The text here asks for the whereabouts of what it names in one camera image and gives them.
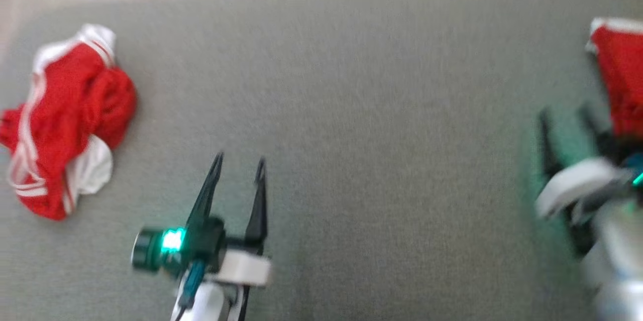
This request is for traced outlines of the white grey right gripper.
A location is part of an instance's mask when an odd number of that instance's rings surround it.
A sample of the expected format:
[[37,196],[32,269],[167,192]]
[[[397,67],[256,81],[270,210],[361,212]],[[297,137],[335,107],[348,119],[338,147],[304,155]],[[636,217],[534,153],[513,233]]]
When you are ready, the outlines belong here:
[[577,113],[598,155],[572,165],[565,165],[556,150],[549,111],[538,115],[545,179],[535,198],[538,218],[567,212],[572,219],[583,219],[611,202],[636,201],[643,195],[643,139],[615,137],[601,130],[588,105]]

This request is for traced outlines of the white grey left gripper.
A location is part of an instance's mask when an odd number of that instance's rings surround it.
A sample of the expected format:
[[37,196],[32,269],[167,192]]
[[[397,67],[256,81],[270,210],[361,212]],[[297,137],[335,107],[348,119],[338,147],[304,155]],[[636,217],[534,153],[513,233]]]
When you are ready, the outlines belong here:
[[[187,225],[172,229],[145,227],[138,232],[131,252],[131,266],[136,271],[164,271],[172,278],[180,278],[190,266],[200,262],[204,266],[205,280],[253,287],[264,287],[271,282],[269,258],[251,253],[228,238],[222,220],[207,220],[223,158],[223,152],[216,154]],[[255,199],[244,241],[264,243],[268,234],[265,158],[260,158],[254,183]]]

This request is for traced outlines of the red jersey with number print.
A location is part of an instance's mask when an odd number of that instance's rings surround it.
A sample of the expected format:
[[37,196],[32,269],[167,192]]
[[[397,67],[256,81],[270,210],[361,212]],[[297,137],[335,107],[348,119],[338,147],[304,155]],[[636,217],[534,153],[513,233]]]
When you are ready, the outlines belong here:
[[643,139],[643,21],[594,18],[586,51],[597,58],[614,132]]

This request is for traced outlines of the large grey sofa seat cushion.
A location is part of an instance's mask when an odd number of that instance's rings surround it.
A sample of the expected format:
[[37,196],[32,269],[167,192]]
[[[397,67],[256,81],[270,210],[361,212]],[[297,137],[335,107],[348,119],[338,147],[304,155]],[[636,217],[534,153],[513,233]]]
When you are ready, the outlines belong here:
[[568,162],[609,110],[595,17],[643,0],[182,0],[91,4],[26,23],[0,110],[35,51],[117,35],[136,115],[111,181],[64,222],[28,211],[0,148],[0,321],[169,321],[175,281],[135,272],[142,226],[184,224],[215,154],[213,211],[243,234],[266,158],[275,275],[248,321],[594,321],[560,220],[538,221],[537,115]]

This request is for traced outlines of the red shorts with white stripes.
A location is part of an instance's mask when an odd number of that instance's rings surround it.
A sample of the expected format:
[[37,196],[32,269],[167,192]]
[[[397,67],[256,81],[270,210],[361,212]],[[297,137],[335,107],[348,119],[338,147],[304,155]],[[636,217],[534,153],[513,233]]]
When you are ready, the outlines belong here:
[[62,221],[79,199],[110,182],[113,152],[137,107],[133,81],[117,64],[113,30],[83,24],[41,46],[25,101],[0,115],[10,152],[7,183],[35,215]]

